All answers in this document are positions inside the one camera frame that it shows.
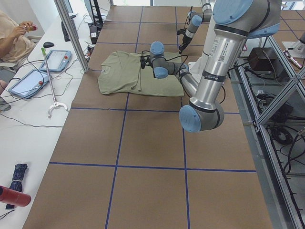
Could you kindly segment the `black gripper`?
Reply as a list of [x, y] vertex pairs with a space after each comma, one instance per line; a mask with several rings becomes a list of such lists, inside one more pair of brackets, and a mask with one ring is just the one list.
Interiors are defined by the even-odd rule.
[[184, 48], [186, 48], [191, 43], [191, 41], [192, 41], [192, 38], [185, 35], [183, 37], [182, 44], [179, 46], [179, 53], [182, 53]]
[[144, 67], [145, 67], [145, 66], [150, 66], [150, 67], [152, 67], [152, 61], [151, 61], [151, 59], [150, 59], [149, 56], [145, 56], [145, 57], [144, 57]]

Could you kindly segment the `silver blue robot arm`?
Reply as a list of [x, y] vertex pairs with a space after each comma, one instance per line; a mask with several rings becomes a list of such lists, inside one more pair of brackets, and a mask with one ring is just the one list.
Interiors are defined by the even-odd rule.
[[209, 22], [206, 44], [208, 53], [199, 59], [202, 66], [197, 82], [184, 63], [167, 60], [164, 45], [153, 42], [149, 55], [140, 58], [141, 67], [152, 67], [153, 75], [163, 79], [174, 75], [190, 95], [187, 105], [179, 111], [179, 120], [184, 130], [194, 133], [219, 127], [224, 120], [224, 110], [216, 98], [237, 57], [248, 39], [275, 34], [280, 27], [281, 1], [279, 0], [218, 0], [213, 6], [202, 2], [202, 12], [189, 13], [189, 26], [177, 34], [183, 35], [179, 47], [183, 51], [190, 43], [199, 26]]
[[211, 25], [214, 25], [211, 23], [211, 19], [213, 19], [211, 3], [209, 0], [202, 0], [201, 3], [202, 12], [195, 12], [191, 7], [184, 24], [184, 28], [177, 31], [178, 36], [181, 34], [183, 35], [182, 44], [180, 44], [178, 48], [179, 54], [181, 54], [191, 43], [194, 35], [203, 22], [209, 22], [208, 32], [204, 41], [204, 48], [207, 48], [207, 44], [209, 44], [212, 41], [212, 38], [214, 38], [214, 33], [210, 32]]

